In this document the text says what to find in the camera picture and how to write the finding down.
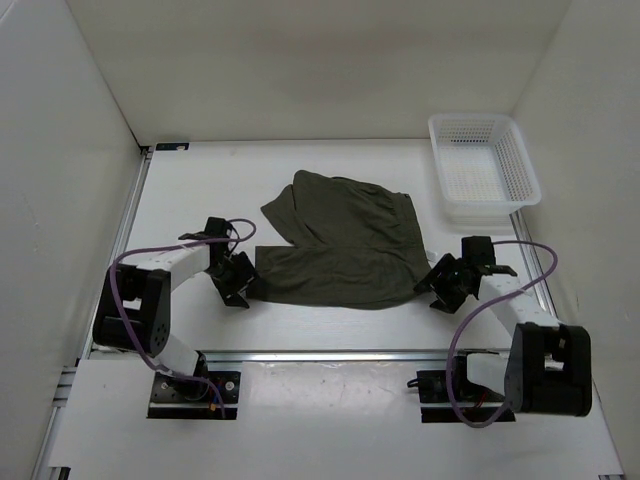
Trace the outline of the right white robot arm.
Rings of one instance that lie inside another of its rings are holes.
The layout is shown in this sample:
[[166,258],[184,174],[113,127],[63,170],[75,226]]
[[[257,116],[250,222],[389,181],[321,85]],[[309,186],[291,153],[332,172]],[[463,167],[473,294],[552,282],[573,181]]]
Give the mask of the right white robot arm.
[[434,294],[431,306],[457,312],[468,297],[511,336],[507,355],[451,345],[441,371],[417,372],[408,381],[424,404],[454,402],[454,419],[480,426],[516,413],[585,417],[592,407],[591,339],[586,329],[543,310],[517,273],[493,251],[445,255],[414,288]]

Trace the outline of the olive green shorts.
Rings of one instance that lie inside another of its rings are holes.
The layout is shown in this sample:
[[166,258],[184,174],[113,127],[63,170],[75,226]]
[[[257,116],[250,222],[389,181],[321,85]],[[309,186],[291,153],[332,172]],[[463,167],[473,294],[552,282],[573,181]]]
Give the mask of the olive green shorts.
[[252,299],[380,310],[412,300],[431,269],[406,193],[299,170],[261,211],[286,243],[256,247]]

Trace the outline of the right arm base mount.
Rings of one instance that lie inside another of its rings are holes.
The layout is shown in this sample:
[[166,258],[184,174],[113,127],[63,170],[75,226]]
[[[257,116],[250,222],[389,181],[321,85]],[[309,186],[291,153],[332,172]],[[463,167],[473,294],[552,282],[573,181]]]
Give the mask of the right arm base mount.
[[[460,423],[451,407],[444,370],[419,370],[406,384],[418,394],[423,424]],[[472,423],[487,421],[504,402],[504,396],[467,381],[455,384],[454,396],[462,415]]]

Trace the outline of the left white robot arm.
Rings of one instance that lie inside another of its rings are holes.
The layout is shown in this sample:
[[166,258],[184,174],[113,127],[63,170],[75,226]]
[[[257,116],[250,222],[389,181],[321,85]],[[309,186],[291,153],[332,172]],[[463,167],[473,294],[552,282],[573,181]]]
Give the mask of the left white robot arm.
[[203,355],[171,333],[172,293],[192,277],[211,279],[223,304],[248,308],[245,291],[258,279],[251,260],[234,247],[245,239],[231,223],[186,233],[169,247],[123,253],[108,268],[93,324],[93,341],[139,354],[152,370],[175,378],[188,400],[206,395]]

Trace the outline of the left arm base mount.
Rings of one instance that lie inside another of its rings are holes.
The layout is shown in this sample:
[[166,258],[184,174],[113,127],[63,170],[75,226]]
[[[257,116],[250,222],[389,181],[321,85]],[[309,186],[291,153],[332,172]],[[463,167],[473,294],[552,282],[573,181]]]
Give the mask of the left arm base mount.
[[209,370],[207,375],[221,394],[221,400],[206,383],[183,381],[156,373],[151,387],[147,417],[166,420],[236,420],[241,372],[228,369]]

